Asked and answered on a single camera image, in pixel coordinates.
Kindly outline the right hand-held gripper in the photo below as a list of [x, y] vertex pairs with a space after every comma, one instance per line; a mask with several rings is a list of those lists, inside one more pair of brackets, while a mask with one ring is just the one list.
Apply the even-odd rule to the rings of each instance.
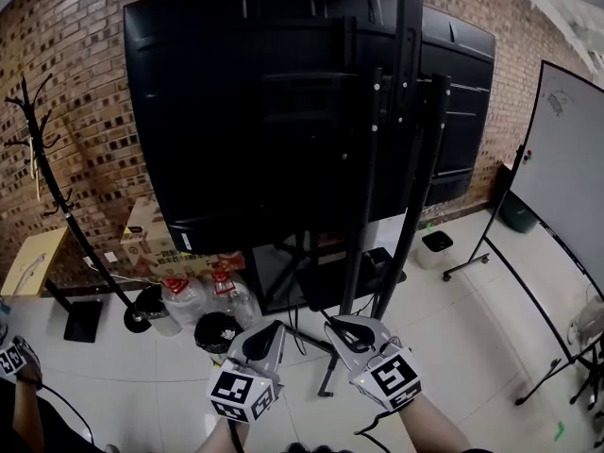
[[386, 411], [398, 411], [422, 392], [411, 350], [372, 317], [327, 319], [325, 333], [348, 369], [348, 381]]

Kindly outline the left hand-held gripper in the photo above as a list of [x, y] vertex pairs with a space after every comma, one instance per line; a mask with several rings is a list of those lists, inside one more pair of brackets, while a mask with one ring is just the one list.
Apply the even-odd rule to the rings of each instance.
[[209, 400], [218, 415], [254, 423], [278, 400], [278, 367], [286, 328], [278, 320], [272, 322], [255, 325], [237, 335], [222, 365], [212, 373]]

